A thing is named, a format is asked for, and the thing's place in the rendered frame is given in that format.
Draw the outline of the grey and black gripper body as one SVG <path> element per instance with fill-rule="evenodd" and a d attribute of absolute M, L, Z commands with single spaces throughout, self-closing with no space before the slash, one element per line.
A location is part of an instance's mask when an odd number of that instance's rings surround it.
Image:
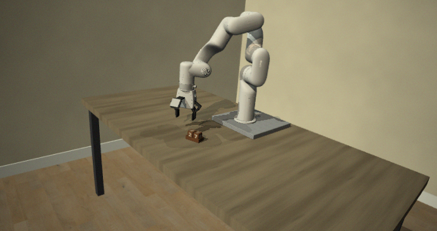
<path fill-rule="evenodd" d="M 178 88 L 177 90 L 177 97 L 185 97 L 182 100 L 181 106 L 182 108 L 186 108 L 186 109 L 193 109 L 195 106 L 195 101 L 196 101 L 196 90 L 192 89 L 192 90 L 182 90 L 180 88 Z M 196 106 L 195 106 L 196 107 Z"/>

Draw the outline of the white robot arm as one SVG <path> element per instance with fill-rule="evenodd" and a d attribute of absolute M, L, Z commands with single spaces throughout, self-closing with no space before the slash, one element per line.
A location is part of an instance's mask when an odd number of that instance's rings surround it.
<path fill-rule="evenodd" d="M 212 56 L 224 50 L 233 35 L 247 33 L 245 59 L 252 65 L 246 65 L 240 71 L 239 101 L 234 120 L 242 124 L 255 123 L 254 117 L 260 115 L 254 112 L 257 87 L 265 83 L 270 63 L 268 51 L 262 48 L 263 24 L 263 15 L 252 11 L 245 11 L 239 17 L 224 18 L 194 61 L 180 64 L 179 88 L 196 88 L 195 77 L 206 78 L 211 74 L 212 69 L 207 63 Z"/>

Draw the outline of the brown number cube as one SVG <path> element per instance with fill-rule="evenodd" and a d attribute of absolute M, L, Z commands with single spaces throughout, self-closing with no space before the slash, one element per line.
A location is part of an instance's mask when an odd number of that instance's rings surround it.
<path fill-rule="evenodd" d="M 202 132 L 199 132 L 199 131 L 194 132 L 193 138 L 196 138 L 196 139 L 202 138 Z"/>
<path fill-rule="evenodd" d="M 193 138 L 193 133 L 194 133 L 194 132 L 196 132 L 196 131 L 193 130 L 193 129 L 190 129 L 190 130 L 188 131 L 188 136 L 190 136 L 190 137 Z"/>

